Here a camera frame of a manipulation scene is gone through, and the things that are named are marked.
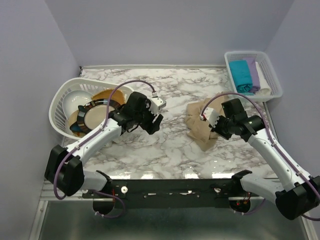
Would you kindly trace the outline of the beige t shirt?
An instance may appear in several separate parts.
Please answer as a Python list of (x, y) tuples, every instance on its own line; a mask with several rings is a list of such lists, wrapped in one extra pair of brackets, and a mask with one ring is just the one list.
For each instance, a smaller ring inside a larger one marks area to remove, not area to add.
[(189, 132), (187, 135), (205, 152), (212, 148), (218, 140), (219, 135), (211, 131), (209, 123), (200, 119), (200, 114), (210, 98), (202, 101), (192, 102), (187, 105), (184, 123)]

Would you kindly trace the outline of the white rectangular plastic basket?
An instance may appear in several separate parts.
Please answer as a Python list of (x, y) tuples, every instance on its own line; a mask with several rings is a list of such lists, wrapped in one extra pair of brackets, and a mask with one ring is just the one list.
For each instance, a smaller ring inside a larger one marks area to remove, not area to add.
[(255, 95), (249, 95), (248, 97), (252, 99), (254, 102), (268, 102), (272, 99), (282, 97), (283, 90), (268, 55), (262, 51), (255, 51), (255, 50), (227, 51), (224, 54), (226, 69), (229, 74), (232, 90), (235, 93), (238, 92), (238, 90), (236, 89), (235, 81), (232, 76), (229, 63), (241, 60), (245, 57), (254, 58), (254, 60), (257, 62), (259, 66), (259, 69), (261, 70), (263, 77), (266, 80), (266, 83), (270, 88), (270, 94), (255, 94)]

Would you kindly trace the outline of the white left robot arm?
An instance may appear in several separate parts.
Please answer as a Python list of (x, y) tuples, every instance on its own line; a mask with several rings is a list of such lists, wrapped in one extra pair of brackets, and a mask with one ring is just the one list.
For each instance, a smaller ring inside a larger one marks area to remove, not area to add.
[(84, 171), (84, 164), (106, 144), (134, 127), (142, 128), (149, 135), (159, 131), (163, 119), (160, 110), (165, 106), (166, 101), (160, 96), (148, 98), (134, 91), (125, 104), (108, 114), (107, 122), (101, 122), (67, 147), (56, 145), (49, 155), (45, 179), (53, 184), (55, 193), (62, 191), (67, 197), (80, 190), (93, 190), (99, 197), (107, 197), (111, 179), (99, 171)]

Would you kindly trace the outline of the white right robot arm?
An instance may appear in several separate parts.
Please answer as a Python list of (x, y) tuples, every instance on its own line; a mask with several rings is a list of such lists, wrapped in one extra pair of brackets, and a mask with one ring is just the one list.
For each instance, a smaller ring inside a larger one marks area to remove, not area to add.
[(250, 192), (276, 205), (287, 219), (294, 220), (320, 204), (320, 178), (304, 170), (277, 142), (262, 115), (248, 116), (238, 98), (221, 104), (224, 114), (205, 106), (200, 116), (211, 131), (228, 140), (233, 135), (249, 143), (268, 163), (279, 182), (243, 171), (230, 183), (230, 191), (241, 196)]

